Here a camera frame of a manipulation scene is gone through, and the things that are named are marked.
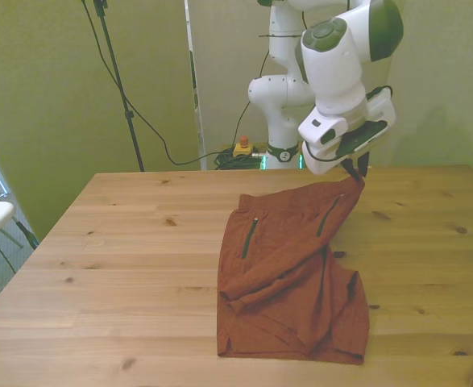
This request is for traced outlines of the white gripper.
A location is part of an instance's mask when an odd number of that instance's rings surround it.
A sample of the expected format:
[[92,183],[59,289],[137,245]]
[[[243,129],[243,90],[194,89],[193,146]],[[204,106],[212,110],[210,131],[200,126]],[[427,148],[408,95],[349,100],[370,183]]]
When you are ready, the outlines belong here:
[[[305,164],[310,172],[322,175],[332,169],[342,156],[336,156],[336,151],[347,132],[347,122],[344,118],[334,116],[327,117],[313,108],[298,128],[303,139],[302,152]],[[342,167],[354,179],[365,178],[368,173],[370,152],[365,152],[358,158],[358,171],[355,169],[354,161],[346,158],[342,161]]]

